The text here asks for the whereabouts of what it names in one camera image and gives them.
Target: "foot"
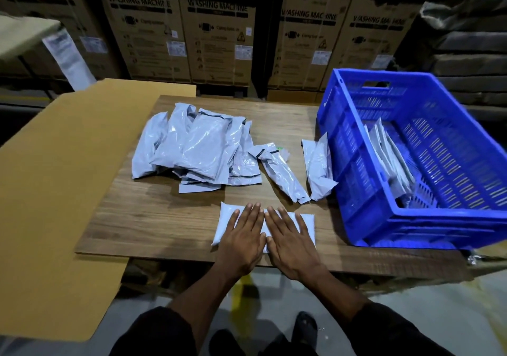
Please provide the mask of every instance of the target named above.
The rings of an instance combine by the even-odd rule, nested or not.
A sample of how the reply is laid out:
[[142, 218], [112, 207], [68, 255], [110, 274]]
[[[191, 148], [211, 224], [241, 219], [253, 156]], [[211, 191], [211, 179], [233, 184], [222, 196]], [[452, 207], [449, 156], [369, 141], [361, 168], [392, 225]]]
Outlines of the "foot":
[[307, 312], [301, 311], [295, 318], [291, 343], [307, 344], [315, 350], [317, 348], [317, 333], [317, 322], [313, 316]]
[[210, 356], [245, 356], [245, 353], [228, 329], [216, 331], [209, 340], [208, 346]]

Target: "blue plastic crate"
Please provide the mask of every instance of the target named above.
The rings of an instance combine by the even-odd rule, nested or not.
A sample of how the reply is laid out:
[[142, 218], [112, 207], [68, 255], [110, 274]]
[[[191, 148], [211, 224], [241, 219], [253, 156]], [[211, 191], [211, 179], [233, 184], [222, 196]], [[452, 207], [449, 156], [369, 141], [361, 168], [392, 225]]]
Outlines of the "blue plastic crate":
[[[364, 130], [379, 117], [417, 180], [408, 208]], [[335, 69], [317, 120], [353, 245], [472, 249], [507, 238], [507, 155], [432, 74]]]

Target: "finger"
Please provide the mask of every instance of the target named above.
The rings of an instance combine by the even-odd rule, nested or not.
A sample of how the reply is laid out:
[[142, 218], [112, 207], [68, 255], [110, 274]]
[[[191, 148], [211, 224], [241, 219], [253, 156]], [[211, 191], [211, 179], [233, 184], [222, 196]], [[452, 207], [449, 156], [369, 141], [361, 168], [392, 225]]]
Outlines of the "finger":
[[229, 222], [227, 223], [224, 234], [231, 232], [234, 229], [234, 223], [236, 223], [238, 216], [239, 216], [239, 209], [232, 212], [231, 218], [229, 219]]
[[246, 219], [245, 223], [245, 229], [248, 231], [251, 231], [253, 226], [255, 225], [257, 221], [257, 216], [259, 215], [259, 211], [261, 210], [261, 203], [256, 202], [253, 206], [252, 210], [250, 211], [250, 214], [248, 215], [248, 218]]
[[236, 224], [236, 226], [241, 229], [244, 227], [245, 223], [246, 223], [246, 219], [248, 218], [248, 215], [250, 214], [250, 211], [252, 210], [252, 204], [251, 203], [248, 203], [245, 208], [243, 209], [243, 213], [241, 214], [241, 216], [239, 217], [239, 220], [238, 220], [238, 223]]
[[262, 251], [264, 250], [264, 247], [266, 246], [266, 233], [262, 232], [261, 235], [259, 236], [259, 249], [258, 249], [258, 253], [259, 253], [259, 256], [262, 256]]
[[259, 209], [259, 212], [257, 213], [257, 220], [255, 221], [254, 227], [252, 228], [252, 232], [255, 234], [260, 234], [262, 230], [262, 225], [264, 223], [264, 209]]
[[278, 248], [276, 247], [275, 240], [269, 236], [266, 239], [266, 243], [268, 244], [268, 251], [271, 262], [275, 267], [280, 269], [280, 255], [278, 254]]
[[283, 220], [280, 218], [280, 216], [278, 215], [278, 213], [275, 212], [275, 210], [273, 209], [272, 206], [268, 207], [268, 212], [269, 212], [269, 215], [271, 216], [271, 218], [273, 219], [273, 222], [278, 227], [278, 230], [282, 234], [287, 234], [288, 233], [287, 226], [285, 225], [285, 223], [283, 222]]
[[278, 211], [280, 212], [280, 216], [282, 217], [282, 220], [287, 226], [288, 230], [293, 233], [297, 233], [298, 230], [295, 227], [294, 221], [292, 221], [292, 218], [289, 217], [287, 211], [281, 206], [278, 207]]
[[268, 229], [271, 232], [271, 236], [273, 236], [276, 241], [279, 241], [283, 237], [283, 235], [280, 229], [278, 228], [278, 225], [276, 225], [275, 222], [273, 221], [273, 218], [271, 218], [271, 213], [269, 212], [270, 208], [268, 208], [268, 211], [264, 213], [264, 219], [266, 220], [266, 225], [268, 226]]
[[295, 214], [295, 220], [298, 222], [300, 233], [303, 236], [310, 238], [310, 234], [308, 233], [308, 227], [306, 226], [305, 221], [303, 220], [303, 218], [299, 213]]

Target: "right hand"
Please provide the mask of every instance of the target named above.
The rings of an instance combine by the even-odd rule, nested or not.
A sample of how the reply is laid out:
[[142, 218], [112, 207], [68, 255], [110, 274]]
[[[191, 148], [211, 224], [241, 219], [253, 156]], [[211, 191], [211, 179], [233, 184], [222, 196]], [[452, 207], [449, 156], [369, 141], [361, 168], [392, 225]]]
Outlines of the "right hand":
[[271, 232], [271, 237], [267, 238], [271, 260], [291, 280], [308, 282], [317, 270], [325, 269], [325, 266], [320, 262], [317, 249], [301, 215], [295, 214], [300, 233], [287, 211], [282, 207], [278, 208], [278, 211], [281, 218], [271, 206], [264, 215]]

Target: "crate handle hole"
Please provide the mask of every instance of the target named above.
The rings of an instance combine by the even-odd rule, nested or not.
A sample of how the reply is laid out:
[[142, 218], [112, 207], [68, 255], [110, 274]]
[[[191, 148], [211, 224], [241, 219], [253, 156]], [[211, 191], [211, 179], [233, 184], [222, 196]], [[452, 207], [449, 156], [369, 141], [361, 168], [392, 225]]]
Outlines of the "crate handle hole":
[[391, 83], [389, 81], [366, 81], [363, 88], [389, 88]]

